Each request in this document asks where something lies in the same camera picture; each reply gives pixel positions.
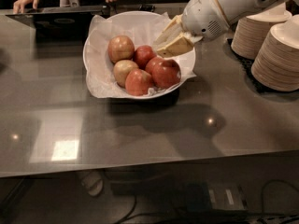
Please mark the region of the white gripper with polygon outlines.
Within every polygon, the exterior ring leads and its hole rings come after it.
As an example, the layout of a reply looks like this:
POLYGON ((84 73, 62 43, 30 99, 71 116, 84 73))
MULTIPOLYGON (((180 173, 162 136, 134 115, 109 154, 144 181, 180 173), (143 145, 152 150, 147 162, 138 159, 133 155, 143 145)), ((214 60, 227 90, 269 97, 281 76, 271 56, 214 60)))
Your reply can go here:
POLYGON ((153 47, 161 57, 175 57, 192 51, 203 38, 213 40, 228 29, 219 0, 191 0, 182 18, 176 15, 155 39, 153 47), (183 29, 192 35, 183 33, 183 29))

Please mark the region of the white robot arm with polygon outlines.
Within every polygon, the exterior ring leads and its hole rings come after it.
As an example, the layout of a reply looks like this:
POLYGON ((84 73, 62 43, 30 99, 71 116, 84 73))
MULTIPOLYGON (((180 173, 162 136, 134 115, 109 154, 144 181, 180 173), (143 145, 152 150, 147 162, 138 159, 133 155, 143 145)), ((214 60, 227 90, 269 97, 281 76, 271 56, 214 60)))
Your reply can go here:
POLYGON ((191 51, 199 41, 209 41, 240 19, 288 0, 190 0, 153 42, 153 49, 170 58, 191 51))

